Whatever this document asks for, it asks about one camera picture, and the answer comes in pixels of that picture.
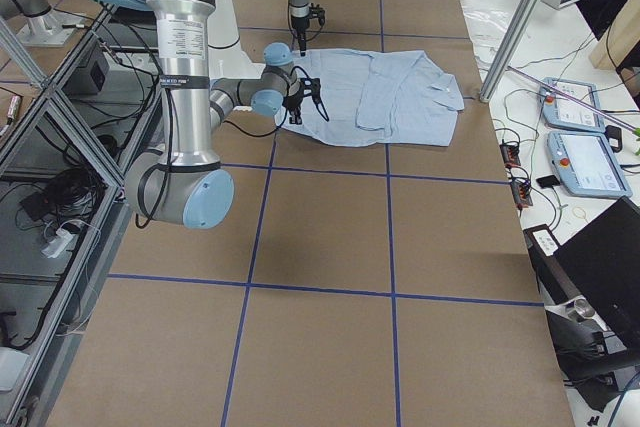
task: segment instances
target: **white table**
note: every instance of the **white table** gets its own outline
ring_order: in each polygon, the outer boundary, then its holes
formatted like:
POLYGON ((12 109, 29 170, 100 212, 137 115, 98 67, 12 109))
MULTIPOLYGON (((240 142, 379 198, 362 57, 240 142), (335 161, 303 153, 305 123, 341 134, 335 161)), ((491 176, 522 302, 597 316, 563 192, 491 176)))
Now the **white table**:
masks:
MULTIPOLYGON (((508 22, 520 0, 460 0, 465 11, 465 20, 469 28, 470 37, 474 42, 474 51, 478 60, 481 75, 486 74, 485 68, 493 60, 495 51, 506 30, 508 22)), ((529 75, 538 79, 545 77, 558 77, 562 74, 565 79, 590 82, 598 89, 614 86, 620 83, 620 78, 614 71, 597 70, 589 62, 589 53, 596 45, 589 27, 585 23, 580 11, 575 5, 562 10, 555 10, 546 4, 540 3, 529 22, 526 33, 523 36, 518 49, 510 62, 513 67, 521 67, 531 61, 563 57, 565 54, 584 45, 584 41, 591 40, 588 45, 580 50, 568 68, 567 65, 573 59, 573 55, 562 60, 550 60, 543 63, 532 64, 524 67, 529 75)), ((544 125, 544 120, 538 124, 540 108, 534 94, 517 92, 509 95, 517 89, 538 90, 538 86, 523 79, 515 73, 508 72, 502 78, 496 93, 490 102, 492 116, 496 119, 496 128, 506 126, 520 134, 522 139, 532 139, 534 132, 522 125, 518 125, 507 118, 504 102, 507 98, 509 116, 523 124, 535 127, 540 133, 537 142, 524 142, 520 148, 520 159, 523 167, 532 179, 552 174, 549 156, 546 152, 546 134, 549 128, 544 125)), ((633 99, 627 89, 620 85, 616 88, 598 92, 600 102, 604 110, 625 111, 636 109, 633 99)), ((640 124, 640 115, 619 114, 620 118, 632 125, 640 124)), ((503 132, 497 132, 498 139, 502 139, 503 132)), ((505 140, 513 140, 515 135, 505 134, 505 140)), ((640 163, 640 158, 635 155, 639 144, 633 135, 623 131, 622 152, 616 154, 621 164, 640 163)), ((634 191, 632 200, 640 203, 640 175, 627 176, 627 180, 634 191)), ((563 207, 562 219, 554 230, 555 236, 561 243, 571 238, 578 230, 594 219, 613 201, 607 199, 593 199, 575 197, 568 194, 564 187, 556 187, 556 192, 563 207)), ((557 199, 552 193, 546 192, 549 198, 556 203, 557 199)), ((549 224, 553 219, 553 208, 550 203, 533 192, 534 206, 524 209, 521 216, 522 228, 538 224, 549 224)), ((591 410, 582 397, 573 389, 567 389, 567 396, 572 405, 572 411, 576 426, 584 426, 591 416, 600 415, 598 425, 607 425, 616 399, 607 405, 604 414, 591 410)), ((640 421, 640 391, 629 392, 616 415, 615 426, 637 427, 640 421)))

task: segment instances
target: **folded shirt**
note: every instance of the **folded shirt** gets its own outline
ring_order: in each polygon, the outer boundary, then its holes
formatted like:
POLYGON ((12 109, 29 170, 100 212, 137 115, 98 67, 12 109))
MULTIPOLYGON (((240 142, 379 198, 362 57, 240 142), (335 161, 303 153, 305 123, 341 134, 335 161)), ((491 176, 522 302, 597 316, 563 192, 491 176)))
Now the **folded shirt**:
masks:
MULTIPOLYGON (((296 56, 295 64, 320 78, 330 121, 306 98, 302 125, 285 122, 283 128, 337 146, 451 143, 458 111, 464 108, 462 94, 455 77, 424 52, 309 50, 305 57, 296 56)), ((278 124, 283 115, 284 109, 276 116, 278 124)))

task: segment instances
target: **label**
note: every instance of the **label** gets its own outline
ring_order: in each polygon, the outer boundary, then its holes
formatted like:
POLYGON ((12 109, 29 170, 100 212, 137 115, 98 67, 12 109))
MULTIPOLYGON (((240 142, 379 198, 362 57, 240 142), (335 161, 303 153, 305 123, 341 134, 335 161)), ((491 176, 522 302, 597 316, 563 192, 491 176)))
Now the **label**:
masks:
POLYGON ((536 230, 533 237, 547 257, 551 257, 558 250, 558 244, 553 240, 551 234, 546 230, 536 230))
POLYGON ((158 53, 161 58, 205 60, 207 39, 202 22, 161 19, 157 26, 158 53))

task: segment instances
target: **black monitor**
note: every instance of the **black monitor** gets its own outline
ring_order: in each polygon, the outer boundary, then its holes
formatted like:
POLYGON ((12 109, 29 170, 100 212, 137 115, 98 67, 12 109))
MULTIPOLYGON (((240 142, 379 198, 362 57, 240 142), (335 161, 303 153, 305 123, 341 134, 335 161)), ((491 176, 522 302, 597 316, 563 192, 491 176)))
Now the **black monitor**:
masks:
POLYGON ((625 346, 640 349, 640 208, 618 199, 554 256, 625 346))

